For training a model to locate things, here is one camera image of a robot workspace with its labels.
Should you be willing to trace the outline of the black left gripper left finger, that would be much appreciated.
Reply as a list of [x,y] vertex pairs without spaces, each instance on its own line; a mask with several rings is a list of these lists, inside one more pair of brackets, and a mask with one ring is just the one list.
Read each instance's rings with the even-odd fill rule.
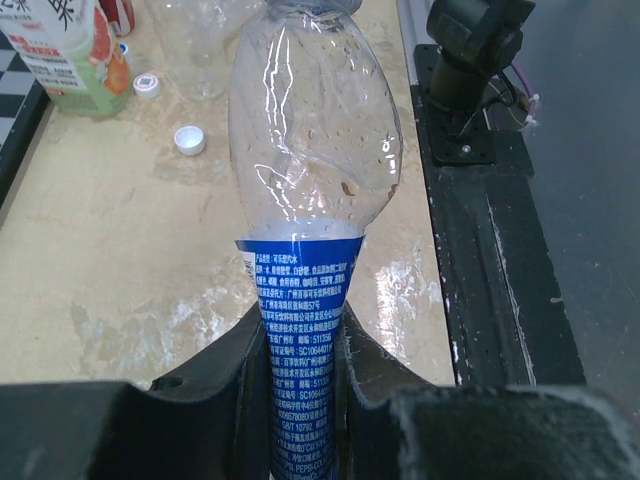
[[259,309],[143,390],[4,385],[4,479],[266,479],[269,367]]

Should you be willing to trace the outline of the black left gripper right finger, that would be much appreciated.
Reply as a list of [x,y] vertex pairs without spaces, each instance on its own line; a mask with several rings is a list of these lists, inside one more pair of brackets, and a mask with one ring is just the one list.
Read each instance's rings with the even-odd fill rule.
[[631,425],[582,386],[438,387],[346,307],[336,343],[341,479],[636,479]]

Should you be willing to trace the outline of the Pepsi label clear bottle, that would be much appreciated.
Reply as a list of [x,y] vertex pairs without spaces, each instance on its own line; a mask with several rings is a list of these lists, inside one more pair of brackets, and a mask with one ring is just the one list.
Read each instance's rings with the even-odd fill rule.
[[336,477],[334,345],[369,224],[397,189],[403,139],[355,1],[270,1],[243,29],[229,89],[237,241],[269,347],[270,472]]

